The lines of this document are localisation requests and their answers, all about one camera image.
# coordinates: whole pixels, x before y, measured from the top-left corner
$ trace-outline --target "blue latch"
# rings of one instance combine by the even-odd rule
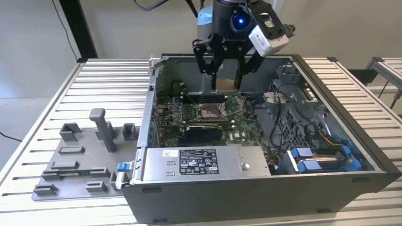
[[[117,164],[117,172],[129,172],[129,163],[118,163]]]
[[[347,166],[343,166],[340,170],[345,172],[355,172],[362,170],[362,164],[359,163],[359,160],[352,159]]]
[[[311,172],[319,172],[321,170],[321,167],[316,160],[304,160],[300,161],[296,165],[299,168],[300,173],[311,173]]]
[[[291,149],[291,155],[293,158],[312,158],[313,154],[308,147],[295,147]]]
[[[344,154],[344,156],[348,158],[351,155],[350,149],[347,146],[341,146],[341,152]]]

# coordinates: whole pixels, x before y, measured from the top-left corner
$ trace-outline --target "slotted aluminum surface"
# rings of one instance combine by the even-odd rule
[[[347,74],[340,64],[329,62],[325,58],[305,58],[305,61],[402,170],[402,125],[395,115]],[[57,131],[61,124],[66,121],[78,121],[80,126],[94,127],[86,120],[89,110],[94,106],[108,109],[105,116],[113,125],[121,125],[126,121],[138,123],[148,77],[146,60],[89,60],[77,67],[77,73],[69,75],[65,85],[1,171],[0,179],[4,178],[4,182],[0,186],[0,223],[136,225],[122,197],[33,202],[30,195],[52,157],[49,150],[54,149],[58,143]],[[402,178],[382,192],[359,196],[335,214],[192,223],[183,226],[372,226],[400,225],[400,222]]]
[[[374,69],[402,90],[402,58],[372,58],[367,69]]]

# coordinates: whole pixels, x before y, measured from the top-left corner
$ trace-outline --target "cable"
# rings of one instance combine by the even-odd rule
[[[348,140],[343,139],[341,137],[339,137],[336,135],[332,135],[332,136],[327,137],[327,139],[328,140],[331,140],[331,139],[339,140],[340,142],[343,142],[345,144],[347,148],[352,151],[351,144],[350,144]]]
[[[133,3],[137,5],[137,8],[142,11],[151,11],[153,9],[156,9],[159,6],[161,6],[164,3],[167,3],[168,0],[160,0],[155,5],[149,6],[149,7],[144,7],[137,3],[137,0],[133,0]]]
[[[205,2],[205,0],[200,0],[200,10],[203,9],[204,2]]]
[[[277,95],[277,112],[276,112],[276,118],[275,118],[275,122],[273,122],[273,128],[272,128],[271,133],[269,133],[269,142],[271,142],[272,146],[279,151],[281,151],[281,147],[273,143],[273,133],[275,133],[275,130],[276,130],[276,127],[277,127],[277,124],[279,124],[280,111],[281,111],[281,103],[280,103],[280,97]]]
[[[312,143],[312,140],[311,140],[311,136],[309,136],[309,131],[308,131],[308,126],[312,126],[312,130],[315,131],[315,128],[313,128],[313,125],[311,124],[307,124],[305,126],[303,126],[303,132],[304,132],[304,141],[305,143],[309,145],[309,147],[313,147],[313,143]]]
[[[396,99],[394,99],[394,101],[391,102],[390,109],[392,109],[392,108],[394,108],[394,106],[395,106],[395,103],[396,103]]]
[[[277,146],[276,144],[273,144],[272,141],[273,141],[273,132],[275,132],[276,127],[277,127],[277,124],[279,124],[279,117],[280,117],[280,110],[281,110],[281,103],[280,103],[279,93],[281,93],[283,95],[285,95],[285,93],[280,91],[280,88],[281,88],[284,85],[296,86],[296,87],[301,90],[301,88],[300,88],[296,84],[292,84],[292,83],[283,83],[283,84],[277,87],[277,89],[276,89],[276,91],[275,91],[275,93],[276,93],[276,95],[277,95],[277,113],[276,113],[276,119],[275,119],[275,123],[273,123],[273,128],[272,128],[271,134],[269,134],[269,141],[271,141],[271,144],[273,145],[273,147],[277,148],[279,150],[281,150],[281,147]],[[300,110],[297,109],[296,106],[295,106],[295,111],[296,111],[296,113],[301,116],[301,118],[305,120],[305,122],[308,123],[308,125],[311,125],[311,126],[313,127],[315,133],[321,135],[317,126],[316,126],[316,125],[312,123],[312,121],[301,114],[301,112],[300,112]]]
[[[253,101],[251,102],[251,107],[252,107],[252,109],[257,109],[255,106],[256,106],[256,105],[260,105],[260,104],[263,104],[263,103],[264,103],[264,100],[263,100],[263,99],[253,100]]]
[[[54,7],[54,11],[56,11],[57,17],[58,17],[58,21],[60,21],[62,29],[65,31],[66,41],[68,41],[68,45],[69,45],[70,51],[72,51],[73,56],[74,56],[74,61],[77,61],[76,53],[74,53],[73,47],[70,45],[70,41],[69,41],[69,37],[68,37],[68,32],[66,32],[65,26],[64,26],[61,18],[60,18],[60,14],[58,14],[58,10],[57,10],[56,4],[54,4],[54,0],[52,0],[52,4],[53,4],[53,7]]]
[[[383,87],[382,87],[382,90],[380,90],[380,92],[379,92],[378,98],[382,96],[383,90],[384,90],[384,88],[387,87],[388,82],[390,82],[390,81],[387,81],[387,82],[384,83],[384,85],[383,85]]]
[[[8,139],[12,139],[12,140],[14,140],[14,141],[22,142],[20,139],[13,138],[13,137],[9,137],[9,136],[6,136],[6,135],[5,135],[4,133],[1,133],[1,132],[0,132],[0,135],[4,136],[4,137],[8,138]]]
[[[320,135],[320,136],[327,141],[327,143],[333,146],[333,143],[324,137],[324,135]]]
[[[199,13],[197,13],[197,11],[195,9],[192,1],[191,0],[184,0],[184,1],[187,2],[187,5],[188,5],[188,7],[191,9],[191,12],[192,12],[193,16],[197,18],[199,17]]]

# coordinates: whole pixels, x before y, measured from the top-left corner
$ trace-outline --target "robotic arm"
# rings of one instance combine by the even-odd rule
[[[237,60],[236,89],[241,77],[256,72],[264,57],[277,52],[293,36],[295,27],[281,24],[271,4],[261,0],[215,0],[212,5],[211,33],[205,39],[192,41],[199,70],[212,76],[216,89],[216,72],[224,59]],[[244,56],[255,48],[248,61]],[[212,54],[205,63],[204,54]]]

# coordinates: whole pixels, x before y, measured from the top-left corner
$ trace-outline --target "motherboard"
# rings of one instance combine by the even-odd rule
[[[181,93],[180,97],[163,98],[157,111],[161,147],[265,147],[252,100],[241,93],[201,99]]]

